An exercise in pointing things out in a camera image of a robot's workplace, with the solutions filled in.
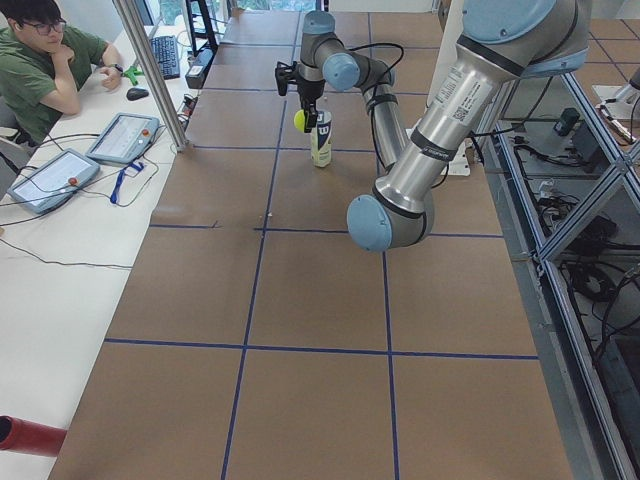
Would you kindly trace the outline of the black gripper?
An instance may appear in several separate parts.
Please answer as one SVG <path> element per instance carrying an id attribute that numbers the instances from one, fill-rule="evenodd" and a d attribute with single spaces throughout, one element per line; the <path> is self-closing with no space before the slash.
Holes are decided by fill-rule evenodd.
<path id="1" fill-rule="evenodd" d="M 302 130 L 310 133 L 317 125 L 318 110 L 316 101 L 323 96 L 325 80 L 312 81 L 300 77 L 297 81 L 297 91 L 302 107 Z"/>

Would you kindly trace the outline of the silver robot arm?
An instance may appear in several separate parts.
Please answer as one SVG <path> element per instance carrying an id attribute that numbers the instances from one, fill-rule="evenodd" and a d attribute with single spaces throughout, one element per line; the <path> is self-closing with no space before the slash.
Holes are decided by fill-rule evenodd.
<path id="1" fill-rule="evenodd" d="M 385 175 L 347 210 L 352 240 L 382 252 L 419 243 L 431 231 L 431 188 L 477 125 L 501 86 L 519 78 L 579 69 L 587 57 L 589 1 L 467 1 L 457 59 L 412 131 L 399 121 L 389 66 L 348 50 L 335 19 L 323 11 L 304 18 L 301 55 L 279 91 L 298 86 L 305 127 L 317 120 L 324 86 L 360 89 L 374 125 Z"/>

